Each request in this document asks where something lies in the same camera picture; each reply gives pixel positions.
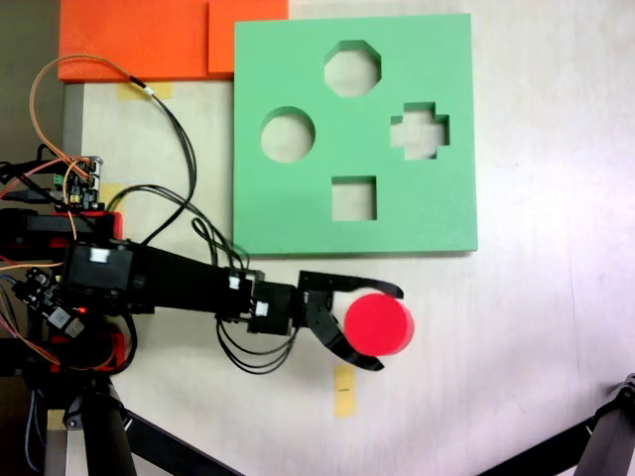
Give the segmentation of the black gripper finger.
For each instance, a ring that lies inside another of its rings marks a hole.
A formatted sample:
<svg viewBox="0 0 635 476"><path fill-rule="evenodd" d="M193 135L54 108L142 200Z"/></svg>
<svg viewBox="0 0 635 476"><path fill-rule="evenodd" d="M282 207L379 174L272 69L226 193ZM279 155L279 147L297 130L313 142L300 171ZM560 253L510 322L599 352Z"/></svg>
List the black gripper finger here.
<svg viewBox="0 0 635 476"><path fill-rule="evenodd" d="M308 271L300 272L298 288L303 291L330 293L353 293L362 289L370 289L383 293L392 298L401 299L404 297L403 290L392 283L369 278L350 277Z"/></svg>
<svg viewBox="0 0 635 476"><path fill-rule="evenodd" d="M306 321L319 342L342 361L366 371L378 372L384 368L378 358L363 355L352 347L333 315L323 305L309 305Z"/></svg>

